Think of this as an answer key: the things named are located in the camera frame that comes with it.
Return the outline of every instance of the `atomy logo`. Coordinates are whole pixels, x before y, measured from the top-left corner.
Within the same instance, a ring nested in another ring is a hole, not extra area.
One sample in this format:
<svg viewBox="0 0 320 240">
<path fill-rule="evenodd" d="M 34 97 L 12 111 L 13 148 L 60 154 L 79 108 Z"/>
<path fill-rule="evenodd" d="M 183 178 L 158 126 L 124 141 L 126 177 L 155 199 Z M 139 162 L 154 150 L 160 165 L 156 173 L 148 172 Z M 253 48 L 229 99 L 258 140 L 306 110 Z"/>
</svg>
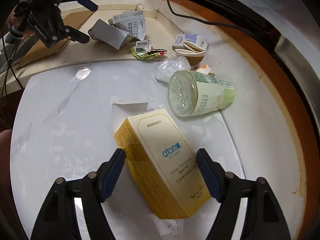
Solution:
<svg viewBox="0 0 320 240">
<path fill-rule="evenodd" d="M 176 143 L 175 145 L 166 148 L 165 151 L 162 152 L 162 155 L 164 157 L 169 157 L 169 159 L 172 159 L 173 157 L 175 157 L 176 155 L 178 155 L 180 153 L 180 143 Z"/>
</svg>

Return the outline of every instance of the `cardboard box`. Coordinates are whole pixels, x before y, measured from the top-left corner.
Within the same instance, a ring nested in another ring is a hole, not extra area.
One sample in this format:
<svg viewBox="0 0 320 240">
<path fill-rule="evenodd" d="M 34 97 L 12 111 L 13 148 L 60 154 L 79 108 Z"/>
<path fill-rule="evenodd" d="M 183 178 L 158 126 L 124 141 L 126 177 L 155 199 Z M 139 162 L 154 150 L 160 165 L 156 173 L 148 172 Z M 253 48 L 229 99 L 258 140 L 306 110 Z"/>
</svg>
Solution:
<svg viewBox="0 0 320 240">
<path fill-rule="evenodd" d="M 126 118 L 115 139 L 125 150 L 138 188 L 160 219 L 188 218 L 210 198 L 196 153 L 165 109 Z"/>
<path fill-rule="evenodd" d="M 208 47 L 208 42 L 207 40 L 200 36 L 199 34 L 179 34 L 177 37 L 174 39 L 172 48 L 175 49 L 184 49 L 182 42 L 183 41 L 190 41 L 200 48 L 206 50 Z"/>
</svg>

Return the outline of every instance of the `black cable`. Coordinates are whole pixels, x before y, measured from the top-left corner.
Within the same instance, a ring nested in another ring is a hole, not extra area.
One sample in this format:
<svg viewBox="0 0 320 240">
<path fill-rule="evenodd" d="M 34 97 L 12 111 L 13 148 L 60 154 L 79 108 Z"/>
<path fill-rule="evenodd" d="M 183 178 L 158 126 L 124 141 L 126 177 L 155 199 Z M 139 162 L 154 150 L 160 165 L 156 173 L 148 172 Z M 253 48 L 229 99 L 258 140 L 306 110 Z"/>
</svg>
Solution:
<svg viewBox="0 0 320 240">
<path fill-rule="evenodd" d="M 3 45 L 4 55 L 5 55 L 5 59 L 7 60 L 7 66 L 9 66 L 9 59 L 8 59 L 8 55 L 7 55 L 7 52 L 6 52 L 6 49 L 5 49 L 5 45 L 4 45 L 3 28 L 1 29 L 1 32 L 2 32 L 2 45 Z M 20 83 L 19 79 L 17 78 L 16 74 L 14 73 L 11 64 L 10 64 L 10 69 L 11 69 L 11 72 L 12 72 L 15 80 L 18 82 L 20 88 L 23 89 L 23 86 L 22 86 L 22 84 Z"/>
<path fill-rule="evenodd" d="M 4 90 L 5 90 L 6 96 L 8 95 L 8 93 L 7 93 L 7 77 L 8 77 L 9 69 L 12 69 L 12 67 L 11 67 L 12 60 L 17 52 L 18 47 L 19 47 L 19 41 L 15 44 L 13 51 L 12 51 L 12 54 L 11 54 L 11 57 L 10 57 L 9 61 L 7 61 L 7 72 L 6 72 L 5 78 L 4 78 Z"/>
<path fill-rule="evenodd" d="M 2 120 L 0 120 L 1 122 L 4 121 L 5 124 L 11 128 L 11 119 L 10 119 L 10 114 L 7 116 L 7 114 L 5 113 L 5 111 L 3 110 L 3 92 L 5 90 L 5 94 L 7 96 L 7 87 L 6 87 L 6 83 L 7 83 L 7 76 L 8 76 L 8 72 L 9 72 L 9 66 L 11 66 L 12 64 L 12 60 L 15 56 L 15 53 L 17 52 L 17 49 L 18 49 L 18 46 L 19 46 L 19 42 L 17 42 L 14 46 L 14 49 L 12 51 L 12 54 L 11 54 L 11 57 L 10 59 L 7 61 L 7 70 L 6 70 L 6 75 L 5 75 L 5 78 L 4 78 L 4 84 L 2 86 L 2 92 L 1 92 L 1 97 L 0 97 L 0 117 L 2 118 Z"/>
<path fill-rule="evenodd" d="M 249 30 L 245 29 L 245 28 L 239 27 L 239 26 L 234 25 L 234 24 L 228 24 L 228 23 L 222 23 L 222 22 L 209 22 L 209 21 L 205 21 L 205 20 L 199 19 L 197 17 L 179 14 L 179 13 L 176 13 L 176 12 L 173 11 L 169 0 L 167 0 L 167 4 L 168 4 L 168 7 L 169 7 L 171 13 L 173 15 L 175 15 L 175 16 L 186 18 L 186 19 L 195 20 L 197 22 L 200 22 L 200 23 L 203 23 L 203 24 L 206 24 L 206 25 L 215 25 L 215 26 L 233 28 L 233 29 L 242 31 L 244 33 L 247 33 L 249 36 L 251 36 L 251 37 L 256 39 L 256 35 L 254 33 L 250 32 Z"/>
</svg>

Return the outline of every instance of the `plastic bottle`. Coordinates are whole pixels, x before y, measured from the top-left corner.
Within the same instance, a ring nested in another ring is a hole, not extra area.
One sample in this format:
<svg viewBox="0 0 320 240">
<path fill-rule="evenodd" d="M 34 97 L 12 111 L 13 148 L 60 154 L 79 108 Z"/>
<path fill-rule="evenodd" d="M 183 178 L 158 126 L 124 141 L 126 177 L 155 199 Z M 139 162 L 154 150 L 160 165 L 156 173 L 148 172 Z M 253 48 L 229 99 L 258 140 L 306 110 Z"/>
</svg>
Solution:
<svg viewBox="0 0 320 240">
<path fill-rule="evenodd" d="M 168 84 L 169 106 L 181 117 L 226 108 L 234 98 L 235 90 L 229 81 L 199 72 L 177 71 Z"/>
</svg>

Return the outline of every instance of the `torn packaging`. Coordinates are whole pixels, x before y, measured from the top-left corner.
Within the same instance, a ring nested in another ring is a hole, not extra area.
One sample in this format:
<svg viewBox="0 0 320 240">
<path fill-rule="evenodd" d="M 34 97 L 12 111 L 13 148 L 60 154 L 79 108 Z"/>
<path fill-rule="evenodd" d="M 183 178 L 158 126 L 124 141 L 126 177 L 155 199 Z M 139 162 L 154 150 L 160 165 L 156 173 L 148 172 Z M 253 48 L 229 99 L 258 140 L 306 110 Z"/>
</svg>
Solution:
<svg viewBox="0 0 320 240">
<path fill-rule="evenodd" d="M 145 38 L 146 20 L 144 11 L 126 11 L 122 14 L 114 15 L 108 22 L 114 27 L 138 37 L 141 41 Z"/>
<path fill-rule="evenodd" d="M 88 34 L 95 41 L 104 41 L 115 49 L 120 49 L 129 42 L 139 41 L 139 38 L 126 31 L 117 29 L 101 19 L 88 30 Z"/>
<path fill-rule="evenodd" d="M 115 133 L 139 190 L 160 219 L 193 215 L 210 194 L 196 154 L 162 108 L 129 116 Z"/>
</svg>

